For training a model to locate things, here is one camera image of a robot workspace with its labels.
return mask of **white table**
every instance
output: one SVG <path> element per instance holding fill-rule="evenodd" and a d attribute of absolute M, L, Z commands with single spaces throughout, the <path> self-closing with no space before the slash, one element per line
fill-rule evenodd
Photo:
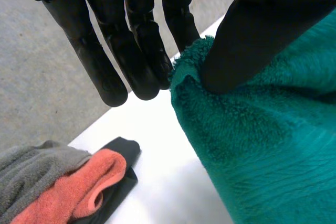
<path fill-rule="evenodd" d="M 219 19 L 203 35 L 215 35 Z M 134 167 L 139 183 L 106 224 L 233 223 L 200 160 L 161 91 L 152 101 L 130 93 L 69 145 L 91 153 L 121 136 L 136 140 L 142 153 Z"/>

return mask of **concrete floor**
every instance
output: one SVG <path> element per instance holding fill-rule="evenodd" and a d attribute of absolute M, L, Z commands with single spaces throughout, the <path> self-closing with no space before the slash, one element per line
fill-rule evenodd
<path fill-rule="evenodd" d="M 232 1 L 193 0 L 199 31 L 222 16 Z M 177 47 L 164 22 L 161 0 L 156 0 L 154 15 L 173 56 Z M 45 140 L 69 143 L 109 107 L 42 3 L 0 0 L 0 20 L 0 150 Z M 97 22 L 92 22 L 103 42 Z"/>

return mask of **gray towel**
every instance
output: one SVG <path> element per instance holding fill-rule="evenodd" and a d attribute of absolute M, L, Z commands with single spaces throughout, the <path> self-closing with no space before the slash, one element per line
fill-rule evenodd
<path fill-rule="evenodd" d="M 90 157 L 53 141 L 0 153 L 0 223 L 10 223 L 60 176 L 77 170 Z"/>

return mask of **folded cloth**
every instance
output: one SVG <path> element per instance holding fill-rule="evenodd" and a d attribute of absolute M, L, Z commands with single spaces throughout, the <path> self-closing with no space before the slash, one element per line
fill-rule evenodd
<path fill-rule="evenodd" d="M 15 146 L 0 153 L 0 223 L 8 224 L 60 176 L 91 155 L 57 142 Z"/>
<path fill-rule="evenodd" d="M 120 153 L 126 160 L 126 173 L 117 184 L 106 188 L 103 193 L 101 207 L 93 215 L 78 219 L 73 224 L 103 224 L 127 197 L 137 184 L 138 179 L 131 166 L 136 162 L 140 153 L 140 146 L 136 141 L 118 137 L 103 148 Z"/>
<path fill-rule="evenodd" d="M 199 77 L 213 38 L 176 61 L 172 105 L 235 223 L 336 223 L 335 38 L 333 12 L 224 95 Z"/>
<path fill-rule="evenodd" d="M 59 178 L 11 223 L 67 224 L 89 216 L 101 206 L 101 192 L 119 182 L 125 168 L 121 154 L 100 150 L 81 169 Z"/>

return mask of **terry cloth towel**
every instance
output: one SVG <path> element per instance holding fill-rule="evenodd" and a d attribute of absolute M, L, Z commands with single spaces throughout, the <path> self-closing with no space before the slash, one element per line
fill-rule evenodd
<path fill-rule="evenodd" d="M 176 61 L 172 105 L 233 221 L 336 223 L 336 12 L 225 95 L 200 84 L 212 43 Z"/>
<path fill-rule="evenodd" d="M 121 154 L 100 150 L 81 169 L 59 178 L 11 223 L 67 224 L 89 216 L 101 206 L 101 192 L 119 182 L 125 168 Z"/>
<path fill-rule="evenodd" d="M 127 197 L 128 193 L 137 184 L 138 179 L 131 166 L 137 161 L 140 154 L 140 146 L 136 141 L 118 137 L 103 148 L 118 152 L 126 160 L 126 173 L 117 184 L 106 188 L 103 193 L 101 207 L 93 215 L 81 218 L 73 224 L 103 224 Z"/>
<path fill-rule="evenodd" d="M 0 223 L 8 224 L 60 176 L 91 155 L 57 142 L 15 146 L 0 153 Z"/>

